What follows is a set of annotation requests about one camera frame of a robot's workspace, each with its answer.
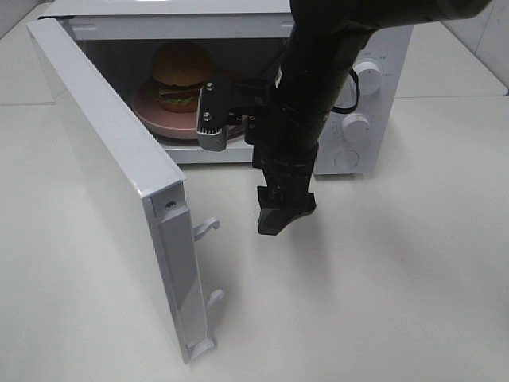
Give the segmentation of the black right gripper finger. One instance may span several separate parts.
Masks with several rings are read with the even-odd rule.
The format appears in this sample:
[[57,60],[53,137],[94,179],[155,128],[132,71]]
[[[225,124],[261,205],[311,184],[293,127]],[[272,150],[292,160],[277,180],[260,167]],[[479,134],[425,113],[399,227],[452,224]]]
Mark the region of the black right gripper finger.
[[281,191],[270,190],[267,186],[259,186],[258,233],[276,236],[289,224],[302,217],[311,215],[316,208],[313,193],[307,193],[304,201],[285,201]]

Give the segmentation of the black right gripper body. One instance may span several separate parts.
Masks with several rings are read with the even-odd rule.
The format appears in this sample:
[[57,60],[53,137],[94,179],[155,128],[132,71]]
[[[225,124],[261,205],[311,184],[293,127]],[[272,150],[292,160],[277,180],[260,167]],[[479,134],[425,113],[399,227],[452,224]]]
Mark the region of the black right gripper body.
[[244,107],[246,141],[254,146],[253,167],[266,184],[258,187],[262,207],[314,207],[309,183],[317,157],[318,138],[330,109],[295,111],[280,107]]

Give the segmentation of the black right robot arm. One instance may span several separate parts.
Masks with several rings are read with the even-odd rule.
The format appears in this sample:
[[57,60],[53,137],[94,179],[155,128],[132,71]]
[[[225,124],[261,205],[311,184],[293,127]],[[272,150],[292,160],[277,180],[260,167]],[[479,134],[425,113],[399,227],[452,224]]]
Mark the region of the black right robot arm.
[[292,1],[294,26],[266,102],[246,131],[258,187],[258,232],[275,236],[316,208],[309,191],[318,139],[352,66],[381,29],[473,18],[486,1]]

